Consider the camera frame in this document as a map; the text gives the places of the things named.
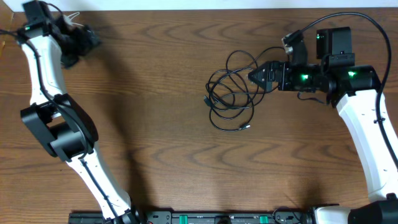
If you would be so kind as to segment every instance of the green led light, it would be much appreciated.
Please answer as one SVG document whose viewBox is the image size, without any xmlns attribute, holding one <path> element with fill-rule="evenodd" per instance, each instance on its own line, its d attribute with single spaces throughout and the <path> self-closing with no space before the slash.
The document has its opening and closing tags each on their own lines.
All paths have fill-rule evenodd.
<svg viewBox="0 0 398 224">
<path fill-rule="evenodd" d="M 356 72 L 349 71 L 349 72 L 348 72 L 348 75 L 351 76 L 351 77 L 353 77 L 354 75 L 356 75 Z"/>
</svg>

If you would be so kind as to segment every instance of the coiled black cable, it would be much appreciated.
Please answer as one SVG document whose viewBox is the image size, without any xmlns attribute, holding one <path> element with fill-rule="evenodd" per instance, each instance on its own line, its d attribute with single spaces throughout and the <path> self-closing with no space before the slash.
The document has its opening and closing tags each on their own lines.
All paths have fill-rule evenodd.
<svg viewBox="0 0 398 224">
<path fill-rule="evenodd" d="M 205 102 L 210 107 L 210 112 L 209 112 L 210 123 L 216 129 L 219 129 L 220 131 L 227 131 L 227 132 L 240 131 L 240 130 L 247 129 L 248 127 L 250 127 L 249 123 L 253 119 L 253 116 L 254 116 L 254 107 L 256 105 L 258 105 L 264 99 L 264 95 L 266 93 L 270 93 L 277 89 L 277 87 L 275 87 L 271 91 L 259 92 L 259 86 L 257 86 L 255 92 L 250 92 L 248 86 L 246 85 L 246 82 L 244 81 L 244 78 L 242 77 L 242 75 L 239 74 L 242 71 L 254 70 L 255 68 L 258 68 L 257 60 L 259 59 L 259 57 L 261 57 L 261 55 L 263 55 L 265 52 L 267 52 L 270 49 L 284 50 L 283 47 L 269 47 L 269 48 L 263 50 L 256 58 L 254 58 L 250 53 L 248 53 L 244 50 L 235 50 L 234 52 L 230 53 L 230 55 L 228 56 L 228 58 L 226 60 L 226 64 L 225 64 L 225 69 L 218 70 L 210 76 L 208 82 L 205 85 L 206 91 L 208 92 L 208 96 L 205 96 Z M 232 57 L 232 55 L 234 55 L 238 52 L 250 57 L 252 62 L 243 68 L 230 70 L 228 68 L 229 60 Z M 217 81 L 212 81 L 213 77 L 219 73 L 221 73 L 221 76 L 217 79 Z M 239 85 L 234 80 L 234 78 L 232 77 L 233 75 L 237 76 L 242 81 L 242 83 L 244 85 L 243 87 L 241 87 L 241 85 Z M 223 80 L 225 80 L 226 78 L 229 78 L 233 82 L 234 86 L 239 89 L 239 91 L 234 91 L 231 87 L 224 84 Z M 227 89 L 229 91 L 229 93 L 226 95 L 220 96 L 219 94 L 217 94 L 215 92 L 215 88 L 217 86 L 224 87 L 225 89 Z M 247 96 L 246 102 L 243 105 L 236 105 L 236 97 L 235 97 L 236 95 L 246 95 Z M 228 103 L 224 100 L 226 97 L 229 97 L 229 96 L 232 96 L 232 103 Z M 260 99 L 257 103 L 255 103 L 254 99 L 257 96 L 260 96 Z M 217 126 L 211 118 L 211 114 L 214 113 L 221 119 L 232 120 L 232 119 L 237 118 L 239 115 L 241 115 L 243 113 L 243 111 L 246 109 L 251 109 L 251 115 L 250 115 L 249 119 L 246 120 L 246 122 L 244 122 L 242 125 L 240 125 L 239 128 L 236 128 L 236 129 L 221 128 L 221 127 Z M 223 116 L 221 114 L 222 112 L 229 111 L 229 110 L 238 110 L 238 112 L 234 116 Z"/>
</svg>

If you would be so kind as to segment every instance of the black wire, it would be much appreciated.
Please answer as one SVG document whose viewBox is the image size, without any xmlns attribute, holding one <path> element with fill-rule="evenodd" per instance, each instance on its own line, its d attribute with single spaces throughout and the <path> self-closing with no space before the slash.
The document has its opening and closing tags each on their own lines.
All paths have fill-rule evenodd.
<svg viewBox="0 0 398 224">
<path fill-rule="evenodd" d="M 11 36 L 17 38 L 17 35 L 15 34 L 15 32 L 6 31 L 6 30 L 2 30 L 2 29 L 0 29 L 0 35 L 11 35 Z"/>
<path fill-rule="evenodd" d="M 322 17 L 322 18 L 312 22 L 310 25 L 304 27 L 304 29 L 302 29 L 300 32 L 302 33 L 304 31 L 306 31 L 307 29 L 309 29 L 310 27 L 314 26 L 315 24 L 317 24 L 325 19 L 329 19 L 329 18 L 332 18 L 335 16 L 361 16 L 361 17 L 367 19 L 368 21 L 370 21 L 380 31 L 380 33 L 384 37 L 384 40 L 386 42 L 386 47 L 387 47 L 387 65 L 386 65 L 386 71 L 384 72 L 384 77 L 382 79 L 380 88 L 378 89 L 377 95 L 376 95 L 376 120 L 375 120 L 375 123 L 379 123 L 381 135 L 383 136 L 384 142 L 386 143 L 386 146 L 388 148 L 388 151 L 390 152 L 392 160 L 394 161 L 394 164 L 396 165 L 396 168 L 398 169 L 398 158 L 394 153 L 394 150 L 391 146 L 390 140 L 388 139 L 386 130 L 384 129 L 384 125 L 383 125 L 384 118 L 381 116 L 381 110 L 380 110 L 381 95 L 382 95 L 383 89 L 386 85 L 386 82 L 388 79 L 388 74 L 390 72 L 390 67 L 391 67 L 390 40 L 386 34 L 386 31 L 384 31 L 384 29 L 374 19 L 372 19 L 368 15 L 365 15 L 365 14 L 362 14 L 359 12 L 338 12 L 338 13 L 330 14 L 328 16 Z"/>
<path fill-rule="evenodd" d="M 61 11 L 60 8 L 58 8 L 57 6 L 55 6 L 51 3 L 47 3 L 47 2 L 44 2 L 44 3 L 46 3 L 46 5 L 48 5 L 48 6 L 52 6 L 54 9 L 58 10 L 58 12 L 60 12 L 60 14 L 63 16 L 63 12 Z"/>
<path fill-rule="evenodd" d="M 291 208 L 287 207 L 287 206 L 281 206 L 281 207 L 275 209 L 274 212 L 272 212 L 271 218 L 275 221 L 276 224 L 281 224 L 281 223 L 276 220 L 275 213 L 276 213 L 276 211 L 281 210 L 282 208 L 287 208 L 288 210 L 290 210 L 290 212 L 293 213 L 293 216 L 298 220 L 297 223 L 293 223 L 293 224 L 301 224 L 301 217 L 298 218 L 296 216 L 296 214 L 293 212 L 293 210 Z"/>
<path fill-rule="evenodd" d="M 321 103 L 321 104 L 326 104 L 325 102 L 323 102 L 322 100 L 319 100 L 318 98 L 316 98 L 316 97 L 308 97 L 308 98 L 301 98 L 300 96 L 301 96 L 301 94 L 302 94 L 303 92 L 298 92 L 297 93 L 297 98 L 299 99 L 299 100 L 313 100 L 313 101 L 316 101 L 316 102 L 318 102 L 318 103 Z"/>
<path fill-rule="evenodd" d="M 249 126 L 250 121 L 252 120 L 253 116 L 254 116 L 254 107 L 256 105 L 258 105 L 263 99 L 264 99 L 264 95 L 266 93 L 270 93 L 272 91 L 274 91 L 277 87 L 273 88 L 271 91 L 263 91 L 263 92 L 259 92 L 259 86 L 257 86 L 257 89 L 255 92 L 250 92 L 248 86 L 246 85 L 246 82 L 244 81 L 244 78 L 239 74 L 239 72 L 242 71 L 246 71 L 246 70 L 254 70 L 254 68 L 252 68 L 252 65 L 255 65 L 256 68 L 258 68 L 258 64 L 257 64 L 257 60 L 259 57 L 261 57 L 261 55 L 263 55 L 265 52 L 267 52 L 270 49 L 282 49 L 284 50 L 283 47 L 269 47 L 265 50 L 263 50 L 256 58 L 254 58 L 250 53 L 244 51 L 244 50 L 235 50 L 234 52 L 230 53 L 230 55 L 228 56 L 227 60 L 226 60 L 226 65 L 225 65 L 225 69 L 221 69 L 216 71 L 215 73 L 213 73 L 208 82 L 206 83 L 205 87 L 206 87 L 206 91 L 208 92 L 208 96 L 206 97 L 208 102 L 209 102 L 209 106 L 210 106 L 210 112 L 209 112 L 209 120 L 210 123 L 216 128 L 219 129 L 220 131 L 227 131 L 227 132 L 233 132 L 233 131 L 240 131 L 243 129 L 246 129 Z M 242 53 L 247 55 L 248 57 L 250 57 L 250 59 L 252 60 L 251 63 L 249 65 L 246 65 L 243 68 L 238 68 L 236 70 L 230 70 L 228 68 L 228 63 L 230 58 L 236 54 L 236 53 Z M 219 79 L 217 79 L 217 81 L 212 81 L 213 77 L 216 74 L 222 73 L 221 76 L 219 77 Z M 236 76 L 238 77 L 242 83 L 243 86 L 239 85 L 236 80 L 232 77 L 232 76 Z M 223 80 L 225 80 L 225 78 L 229 78 L 233 84 L 240 90 L 240 91 L 234 91 L 232 90 L 232 88 L 230 88 L 229 86 L 225 85 L 224 83 L 222 83 Z M 225 94 L 223 96 L 219 96 L 216 92 L 215 92 L 215 88 L 216 86 L 222 86 L 224 88 L 226 88 L 230 93 Z M 247 99 L 246 102 L 243 105 L 236 105 L 236 97 L 235 95 L 246 95 Z M 260 99 L 258 100 L 258 102 L 254 102 L 255 98 L 257 95 L 260 95 Z M 232 96 L 232 103 L 227 103 L 225 102 L 224 98 Z M 237 118 L 239 115 L 242 114 L 242 112 L 246 109 L 251 109 L 251 115 L 249 117 L 249 119 L 243 123 L 242 126 L 240 126 L 239 128 L 236 129 L 225 129 L 225 128 L 220 128 L 219 126 L 217 126 L 212 118 L 211 118 L 211 114 L 214 113 L 216 114 L 219 118 L 221 119 L 227 119 L 227 120 L 232 120 Z M 221 115 L 220 112 L 225 112 L 225 111 L 229 111 L 229 110 L 238 110 L 238 113 L 235 114 L 234 116 L 231 117 L 226 117 Z"/>
<path fill-rule="evenodd" d="M 122 223 L 119 219 L 118 214 L 116 213 L 116 211 L 114 210 L 112 203 L 109 201 L 108 196 L 105 194 L 105 192 L 102 190 L 101 186 L 98 184 L 98 182 L 96 181 L 94 175 L 91 173 L 90 169 L 87 166 L 87 162 L 84 161 L 84 159 L 80 160 L 82 166 L 86 169 L 87 174 L 90 176 L 91 181 L 93 181 L 95 187 L 97 187 L 98 191 L 101 193 L 102 197 L 104 198 L 104 200 L 106 201 L 106 203 L 109 206 L 109 209 L 111 209 L 112 214 L 114 215 L 114 218 L 116 220 L 116 223 Z"/>
</svg>

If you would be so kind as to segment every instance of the wood grain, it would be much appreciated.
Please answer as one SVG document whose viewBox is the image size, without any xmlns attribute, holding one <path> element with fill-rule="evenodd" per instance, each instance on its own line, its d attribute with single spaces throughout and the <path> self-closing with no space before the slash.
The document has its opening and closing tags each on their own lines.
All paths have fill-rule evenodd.
<svg viewBox="0 0 398 224">
<path fill-rule="evenodd" d="M 10 25 L 12 23 L 12 17 L 14 13 L 10 8 L 4 3 L 3 0 L 0 0 L 0 29 L 9 30 Z M 0 57 L 2 54 L 2 50 L 6 45 L 6 40 L 12 41 L 12 38 L 5 35 L 0 35 Z"/>
<path fill-rule="evenodd" d="M 224 133 L 208 120 L 208 77 L 236 49 L 254 55 L 280 45 L 289 32 L 339 9 L 82 12 L 103 44 L 64 76 L 69 93 L 93 118 L 106 162 L 133 201 L 145 209 L 264 211 L 317 203 L 367 204 L 361 163 L 336 110 L 266 95 L 252 127 Z M 356 9 L 387 31 L 398 56 L 397 9 Z M 13 29 L 25 21 L 17 13 Z M 316 29 L 351 26 L 357 64 L 382 77 L 378 31 L 358 17 L 338 17 L 308 30 L 315 60 Z M 263 56 L 283 60 L 283 52 Z M 236 57 L 232 66 L 249 62 Z M 99 210 L 74 171 L 42 149 L 22 124 L 30 79 L 24 54 L 8 45 L 0 59 L 0 220 L 65 223 L 75 210 Z M 398 67 L 386 86 L 398 127 Z M 243 122 L 242 118 L 235 123 Z"/>
</svg>

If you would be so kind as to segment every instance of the green terminal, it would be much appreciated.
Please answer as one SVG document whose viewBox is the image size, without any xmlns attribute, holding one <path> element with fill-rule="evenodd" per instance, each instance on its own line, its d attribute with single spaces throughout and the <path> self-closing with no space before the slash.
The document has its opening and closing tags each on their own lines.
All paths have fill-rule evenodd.
<svg viewBox="0 0 398 224">
<path fill-rule="evenodd" d="M 267 216 L 260 216 L 260 224 L 266 224 L 268 222 L 268 217 Z"/>
<path fill-rule="evenodd" d="M 180 224 L 188 224 L 188 215 L 180 215 Z"/>
</svg>

